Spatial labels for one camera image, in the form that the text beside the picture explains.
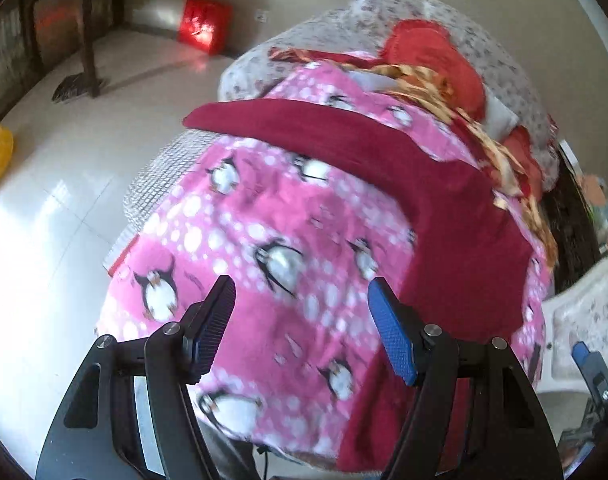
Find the maroon fleece garment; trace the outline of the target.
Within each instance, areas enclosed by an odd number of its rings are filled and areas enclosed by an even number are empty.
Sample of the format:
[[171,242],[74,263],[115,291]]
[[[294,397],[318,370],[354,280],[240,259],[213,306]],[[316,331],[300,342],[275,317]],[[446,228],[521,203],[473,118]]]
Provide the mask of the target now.
[[[185,127],[245,136],[302,153],[373,184],[397,201],[415,231],[415,255],[398,300],[455,339],[487,344],[519,327],[531,253],[490,182],[463,162],[434,162],[409,136],[345,110],[290,100],[197,107]],[[386,469],[418,389],[396,376],[383,344],[340,446],[343,471]],[[457,466],[470,382],[460,379],[441,463]]]

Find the red gold patterned cloth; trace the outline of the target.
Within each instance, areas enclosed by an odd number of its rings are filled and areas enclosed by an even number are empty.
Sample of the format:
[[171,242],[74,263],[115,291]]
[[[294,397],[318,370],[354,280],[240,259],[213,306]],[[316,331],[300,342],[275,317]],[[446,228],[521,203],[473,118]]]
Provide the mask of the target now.
[[454,126],[464,143],[471,143],[482,154],[484,171],[494,185],[520,200],[522,218],[530,231],[543,243],[548,268],[558,260],[558,246],[548,223],[540,213],[539,200],[544,192],[544,176],[531,153],[528,130],[513,127],[505,140],[492,139],[482,124],[460,106],[453,79],[419,65],[389,64],[378,58],[361,58],[346,53],[273,47],[268,58],[277,62],[310,63],[327,61],[349,74],[365,73],[393,79],[393,87],[381,92],[399,102],[415,104],[446,125]]

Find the red round cushion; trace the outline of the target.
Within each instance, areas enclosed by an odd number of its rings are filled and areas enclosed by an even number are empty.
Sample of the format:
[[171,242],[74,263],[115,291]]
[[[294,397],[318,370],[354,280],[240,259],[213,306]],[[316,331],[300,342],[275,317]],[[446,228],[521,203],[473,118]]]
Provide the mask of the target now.
[[485,117],[482,78],[453,45],[444,26],[426,20],[400,21],[385,40],[380,56],[389,64],[430,68],[448,82],[452,107],[462,108],[475,120]]

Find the red shiny bag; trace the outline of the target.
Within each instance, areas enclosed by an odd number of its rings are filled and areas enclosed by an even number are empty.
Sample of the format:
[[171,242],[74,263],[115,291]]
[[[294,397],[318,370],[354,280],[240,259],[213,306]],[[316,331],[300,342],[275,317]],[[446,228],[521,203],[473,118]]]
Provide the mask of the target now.
[[178,40],[208,55],[225,48],[232,6],[216,0],[185,0]]

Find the pink penguin blanket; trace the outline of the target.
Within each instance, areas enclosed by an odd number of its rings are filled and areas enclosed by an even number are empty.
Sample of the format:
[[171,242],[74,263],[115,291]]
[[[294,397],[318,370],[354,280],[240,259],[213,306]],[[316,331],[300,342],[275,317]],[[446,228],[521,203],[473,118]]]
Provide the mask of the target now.
[[[405,133],[434,162],[463,162],[490,182],[531,253],[519,362],[543,339],[550,282],[543,243],[520,200],[499,190],[454,126],[327,62],[298,67],[265,100],[345,110]],[[176,321],[220,275],[237,288],[213,368],[191,388],[197,415],[241,442],[340,469],[351,412],[381,338],[367,304],[374,278],[400,292],[415,231],[394,198],[323,160],[265,141],[187,128],[209,142],[159,200],[113,274],[98,331],[130,340]]]

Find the white plastic chair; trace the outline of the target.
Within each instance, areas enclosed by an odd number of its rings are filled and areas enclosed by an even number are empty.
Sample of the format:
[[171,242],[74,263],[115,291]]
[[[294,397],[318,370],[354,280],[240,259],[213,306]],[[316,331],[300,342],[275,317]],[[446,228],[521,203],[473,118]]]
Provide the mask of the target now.
[[573,286],[545,300],[542,310],[545,344],[536,392],[587,392],[571,351],[583,341],[602,355],[608,368],[608,257]]

